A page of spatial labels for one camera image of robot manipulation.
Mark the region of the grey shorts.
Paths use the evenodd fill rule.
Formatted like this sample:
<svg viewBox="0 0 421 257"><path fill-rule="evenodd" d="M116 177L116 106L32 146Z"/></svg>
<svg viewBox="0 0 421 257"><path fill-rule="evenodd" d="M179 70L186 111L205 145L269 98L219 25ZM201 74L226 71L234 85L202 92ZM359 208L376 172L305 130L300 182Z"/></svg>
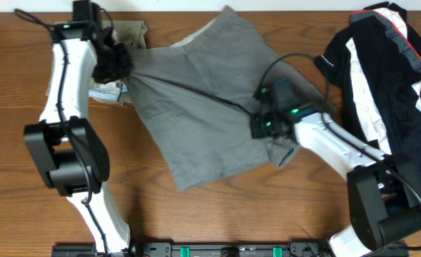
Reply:
<svg viewBox="0 0 421 257"><path fill-rule="evenodd" d="M131 102L181 190L265 163L282 167L299 151L289 138L251 136L260 81L287 78L307 101L323 101L318 89L230 7L182 41L133 47L129 53L133 69L125 84Z"/></svg>

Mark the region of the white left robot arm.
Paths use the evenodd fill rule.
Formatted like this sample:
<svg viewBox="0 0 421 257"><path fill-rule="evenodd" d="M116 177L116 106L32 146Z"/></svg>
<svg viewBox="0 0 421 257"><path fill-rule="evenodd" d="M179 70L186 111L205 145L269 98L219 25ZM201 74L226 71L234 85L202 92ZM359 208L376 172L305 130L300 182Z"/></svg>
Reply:
<svg viewBox="0 0 421 257"><path fill-rule="evenodd" d="M81 214L94 242L63 244L52 256L136 256L129 225L108 189L108 151L88 120L92 79L113 81L128 62L110 28L85 18L47 25L53 44L53 71L39 122L24 128L24 141L48 188Z"/></svg>

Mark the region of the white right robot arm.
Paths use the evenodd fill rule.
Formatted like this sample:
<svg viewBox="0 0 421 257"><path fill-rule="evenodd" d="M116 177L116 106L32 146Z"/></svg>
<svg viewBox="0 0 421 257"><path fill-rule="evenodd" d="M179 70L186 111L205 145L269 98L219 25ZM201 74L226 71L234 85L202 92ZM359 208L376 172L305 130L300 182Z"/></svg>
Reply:
<svg viewBox="0 0 421 257"><path fill-rule="evenodd" d="M387 155L313 108L269 110L250 118L254 138L291 138L347 183L350 225L321 256L407 256L421 251L421 180L405 155Z"/></svg>

